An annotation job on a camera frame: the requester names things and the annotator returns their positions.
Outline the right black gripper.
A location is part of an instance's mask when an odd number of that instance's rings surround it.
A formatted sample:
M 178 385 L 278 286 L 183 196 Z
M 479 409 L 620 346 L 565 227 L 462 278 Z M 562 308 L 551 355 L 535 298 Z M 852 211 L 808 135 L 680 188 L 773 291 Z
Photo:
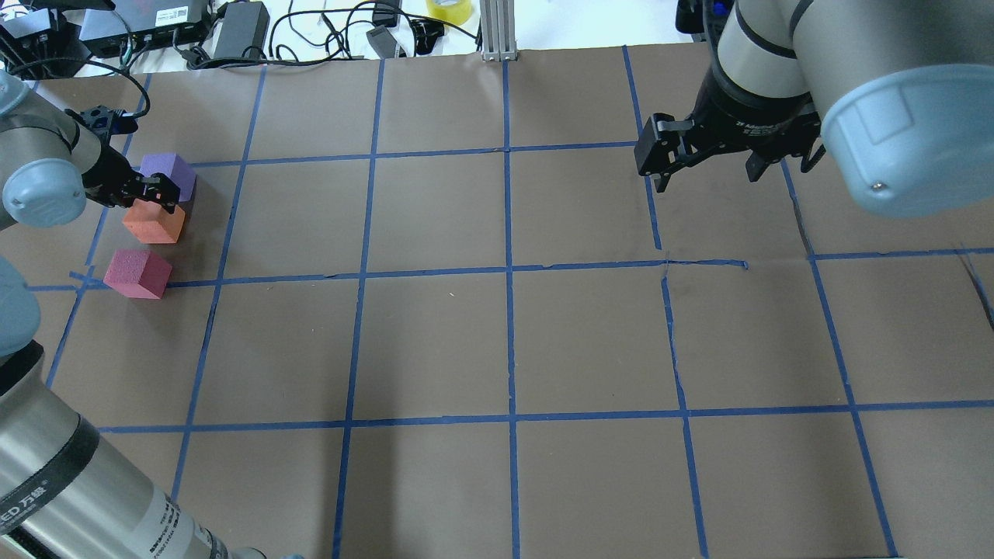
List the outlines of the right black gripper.
M 716 155 L 749 152 L 745 173 L 756 183 L 784 157 L 798 157 L 809 172 L 825 156 L 821 120 L 809 93 L 763 98 L 736 85 L 720 70 L 709 70 L 689 116 L 678 120 L 653 113 L 635 145 L 639 175 L 664 193 L 673 175 Z

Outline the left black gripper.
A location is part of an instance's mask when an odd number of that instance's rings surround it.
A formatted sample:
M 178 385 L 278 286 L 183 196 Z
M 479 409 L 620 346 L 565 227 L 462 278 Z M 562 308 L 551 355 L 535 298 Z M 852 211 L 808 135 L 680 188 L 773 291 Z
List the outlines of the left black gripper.
M 135 200 L 159 205 L 166 213 L 176 211 L 180 188 L 167 175 L 143 176 L 109 144 L 100 145 L 96 162 L 82 173 L 86 198 L 104 207 L 132 207 Z

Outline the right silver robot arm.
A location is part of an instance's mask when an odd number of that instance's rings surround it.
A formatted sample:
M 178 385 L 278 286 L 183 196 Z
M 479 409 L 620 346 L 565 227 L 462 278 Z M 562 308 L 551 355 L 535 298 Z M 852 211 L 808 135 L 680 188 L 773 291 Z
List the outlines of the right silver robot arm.
M 673 174 L 748 152 L 750 181 L 831 155 L 867 212 L 916 218 L 992 197 L 990 1 L 681 1 L 711 60 L 689 116 L 654 113 L 633 156 Z

